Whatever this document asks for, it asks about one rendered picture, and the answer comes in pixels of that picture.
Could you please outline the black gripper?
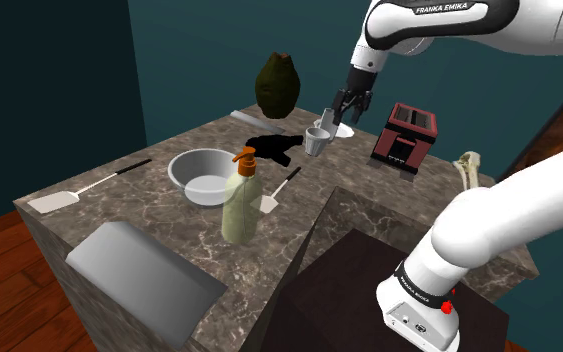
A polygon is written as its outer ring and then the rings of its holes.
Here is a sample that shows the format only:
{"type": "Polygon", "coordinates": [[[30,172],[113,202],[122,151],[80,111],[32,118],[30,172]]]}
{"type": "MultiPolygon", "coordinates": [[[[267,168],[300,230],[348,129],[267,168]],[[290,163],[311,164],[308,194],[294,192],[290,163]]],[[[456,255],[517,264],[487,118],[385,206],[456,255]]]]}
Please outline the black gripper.
{"type": "Polygon", "coordinates": [[[351,66],[346,79],[346,89],[339,89],[335,95],[331,109],[334,112],[334,123],[340,123],[348,105],[352,100],[354,111],[351,123],[356,125],[361,115],[368,110],[371,99],[372,89],[376,81],[377,74],[351,66]]]}

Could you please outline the tall grey cylinder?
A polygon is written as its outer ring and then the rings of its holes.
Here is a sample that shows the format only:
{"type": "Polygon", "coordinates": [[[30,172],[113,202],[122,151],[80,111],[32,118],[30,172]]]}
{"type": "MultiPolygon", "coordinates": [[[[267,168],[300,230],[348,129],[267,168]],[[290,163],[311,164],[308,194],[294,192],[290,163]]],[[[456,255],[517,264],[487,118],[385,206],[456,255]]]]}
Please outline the tall grey cylinder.
{"type": "Polygon", "coordinates": [[[335,110],[332,108],[325,108],[321,116],[320,128],[329,133],[329,143],[331,143],[336,136],[339,125],[334,123],[335,110]]]}

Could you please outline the grey ribbed cup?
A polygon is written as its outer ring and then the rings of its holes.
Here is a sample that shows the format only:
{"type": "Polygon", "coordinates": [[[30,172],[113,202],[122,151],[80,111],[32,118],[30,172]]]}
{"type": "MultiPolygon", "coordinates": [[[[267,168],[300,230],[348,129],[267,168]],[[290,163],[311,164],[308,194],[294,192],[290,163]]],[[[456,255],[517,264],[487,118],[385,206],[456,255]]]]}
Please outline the grey ribbed cup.
{"type": "Polygon", "coordinates": [[[319,127],[309,127],[305,130],[305,152],[313,157],[319,156],[330,139],[330,133],[319,127]]]}

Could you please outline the red toaster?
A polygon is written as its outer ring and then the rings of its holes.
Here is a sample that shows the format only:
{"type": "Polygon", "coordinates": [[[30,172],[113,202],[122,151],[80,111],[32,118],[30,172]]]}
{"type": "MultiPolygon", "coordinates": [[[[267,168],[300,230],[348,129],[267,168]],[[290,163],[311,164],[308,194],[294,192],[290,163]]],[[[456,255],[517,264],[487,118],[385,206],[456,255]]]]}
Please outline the red toaster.
{"type": "Polygon", "coordinates": [[[400,171],[412,182],[438,136],[436,116],[403,103],[396,103],[371,152],[370,161],[400,171]]]}

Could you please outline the dark green vase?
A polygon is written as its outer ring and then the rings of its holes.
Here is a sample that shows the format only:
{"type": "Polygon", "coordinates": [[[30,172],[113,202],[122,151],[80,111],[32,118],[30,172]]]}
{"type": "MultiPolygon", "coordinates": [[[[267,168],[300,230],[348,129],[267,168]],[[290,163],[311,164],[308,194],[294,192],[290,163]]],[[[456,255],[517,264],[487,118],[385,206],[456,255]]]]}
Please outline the dark green vase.
{"type": "Polygon", "coordinates": [[[292,57],[273,52],[255,81],[257,105],[265,117],[284,119],[295,108],[301,82],[292,57]]]}

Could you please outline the black lumpy object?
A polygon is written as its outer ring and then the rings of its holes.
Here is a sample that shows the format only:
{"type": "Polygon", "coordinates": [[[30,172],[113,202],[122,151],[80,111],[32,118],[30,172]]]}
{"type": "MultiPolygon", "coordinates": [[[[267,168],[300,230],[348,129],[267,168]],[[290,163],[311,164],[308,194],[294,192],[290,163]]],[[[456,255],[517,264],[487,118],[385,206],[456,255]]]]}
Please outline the black lumpy object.
{"type": "Polygon", "coordinates": [[[279,165],[287,167],[291,162],[291,158],[285,152],[294,146],[301,146],[303,140],[304,137],[302,135],[262,135],[249,138],[245,145],[255,149],[255,157],[270,159],[279,165]]]}

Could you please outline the long grey flat bar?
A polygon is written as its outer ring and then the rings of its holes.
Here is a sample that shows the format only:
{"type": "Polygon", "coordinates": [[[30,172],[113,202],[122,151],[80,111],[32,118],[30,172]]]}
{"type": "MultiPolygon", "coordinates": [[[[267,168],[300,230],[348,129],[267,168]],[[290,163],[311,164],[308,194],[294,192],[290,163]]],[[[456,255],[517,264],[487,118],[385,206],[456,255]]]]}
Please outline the long grey flat bar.
{"type": "Polygon", "coordinates": [[[252,126],[258,127],[258,128],[262,128],[265,129],[273,134],[283,134],[285,132],[285,130],[283,128],[274,126],[272,124],[269,124],[263,120],[260,120],[258,118],[255,118],[251,115],[245,114],[241,111],[238,110],[234,110],[230,113],[231,117],[234,117],[238,120],[241,120],[243,122],[246,122],[252,126]]]}

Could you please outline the cream bone-shaped object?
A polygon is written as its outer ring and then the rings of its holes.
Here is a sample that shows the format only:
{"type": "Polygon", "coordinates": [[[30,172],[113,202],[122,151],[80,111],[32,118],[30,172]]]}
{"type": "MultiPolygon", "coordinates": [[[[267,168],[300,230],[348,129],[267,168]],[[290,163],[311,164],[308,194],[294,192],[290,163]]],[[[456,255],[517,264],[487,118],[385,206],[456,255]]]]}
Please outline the cream bone-shaped object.
{"type": "Polygon", "coordinates": [[[479,168],[481,165],[481,155],[479,153],[467,151],[458,160],[453,161],[452,165],[461,176],[463,190],[479,186],[479,168]]]}

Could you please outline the green soap dispenser orange pump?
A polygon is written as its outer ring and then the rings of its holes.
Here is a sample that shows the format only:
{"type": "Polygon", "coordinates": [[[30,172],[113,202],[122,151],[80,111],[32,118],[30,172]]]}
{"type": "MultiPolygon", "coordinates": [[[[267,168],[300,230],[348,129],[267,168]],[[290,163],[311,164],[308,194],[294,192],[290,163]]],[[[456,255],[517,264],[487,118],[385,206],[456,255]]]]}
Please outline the green soap dispenser orange pump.
{"type": "Polygon", "coordinates": [[[247,243],[257,231],[263,186],[256,173],[255,152],[255,148],[244,146],[232,159],[237,171],[225,185],[221,233],[232,244],[247,243]]]}

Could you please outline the grey bowl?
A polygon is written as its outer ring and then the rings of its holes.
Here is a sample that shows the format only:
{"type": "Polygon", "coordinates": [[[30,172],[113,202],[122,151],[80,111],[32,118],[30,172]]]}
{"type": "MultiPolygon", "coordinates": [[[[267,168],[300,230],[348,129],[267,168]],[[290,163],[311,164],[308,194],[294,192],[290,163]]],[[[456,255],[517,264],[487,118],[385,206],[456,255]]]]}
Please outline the grey bowl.
{"type": "Polygon", "coordinates": [[[175,156],[167,173],[189,201],[203,207],[218,207],[224,203],[227,180],[237,172],[235,157],[221,149],[192,149],[175,156]]]}

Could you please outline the dark robot stand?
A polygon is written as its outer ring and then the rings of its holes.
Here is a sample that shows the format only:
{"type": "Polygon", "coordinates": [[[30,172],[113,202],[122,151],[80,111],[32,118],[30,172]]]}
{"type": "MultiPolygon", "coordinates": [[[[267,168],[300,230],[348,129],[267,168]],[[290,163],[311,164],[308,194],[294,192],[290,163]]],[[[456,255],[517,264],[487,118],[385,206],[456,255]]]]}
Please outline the dark robot stand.
{"type": "Polygon", "coordinates": [[[403,257],[351,230],[282,289],[260,352],[421,352],[386,326],[376,299],[403,257]]]}

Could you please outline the grey flat slab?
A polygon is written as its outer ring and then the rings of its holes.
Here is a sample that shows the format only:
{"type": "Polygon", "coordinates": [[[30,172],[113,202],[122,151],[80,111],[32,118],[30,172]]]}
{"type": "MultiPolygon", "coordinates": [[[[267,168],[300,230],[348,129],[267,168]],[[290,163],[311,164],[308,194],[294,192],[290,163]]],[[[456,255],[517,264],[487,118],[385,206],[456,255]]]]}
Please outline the grey flat slab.
{"type": "Polygon", "coordinates": [[[66,263],[180,349],[227,286],[128,222],[106,222],[66,263]]]}

